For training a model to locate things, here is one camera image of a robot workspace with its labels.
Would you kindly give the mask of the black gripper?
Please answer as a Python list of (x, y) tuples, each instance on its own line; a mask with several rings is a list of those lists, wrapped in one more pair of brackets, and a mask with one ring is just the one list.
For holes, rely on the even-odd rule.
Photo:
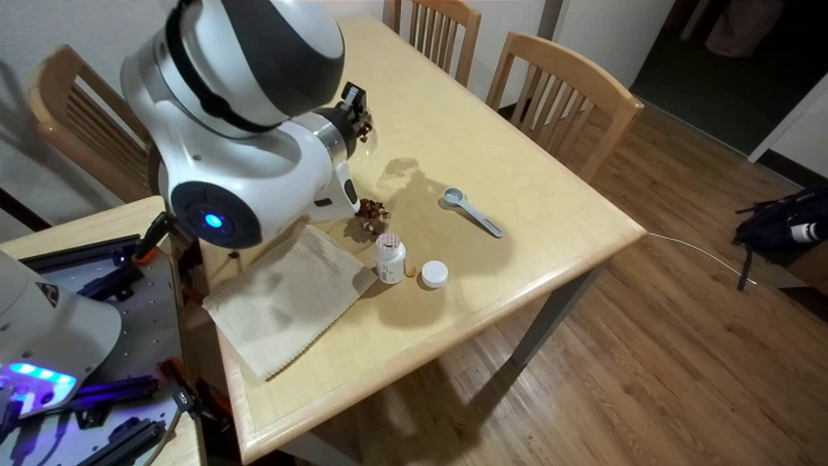
[(374, 131), (374, 113), (367, 108), (367, 91), (358, 84), (348, 84), (334, 107), (324, 108), (324, 116), (336, 128), (344, 139), (344, 151), (354, 152)]

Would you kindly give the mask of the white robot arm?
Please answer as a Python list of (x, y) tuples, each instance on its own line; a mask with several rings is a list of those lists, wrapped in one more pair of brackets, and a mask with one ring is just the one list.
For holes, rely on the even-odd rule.
[(370, 134), (344, 37), (322, 0), (180, 0), (121, 62), (121, 94), (161, 152), (176, 222), (222, 248), (292, 222), (348, 220), (348, 161)]

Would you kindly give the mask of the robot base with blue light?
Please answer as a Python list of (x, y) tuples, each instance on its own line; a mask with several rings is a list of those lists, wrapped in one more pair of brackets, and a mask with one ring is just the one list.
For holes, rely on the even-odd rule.
[(114, 353), (121, 313), (0, 254), (0, 386), (22, 416), (64, 407)]

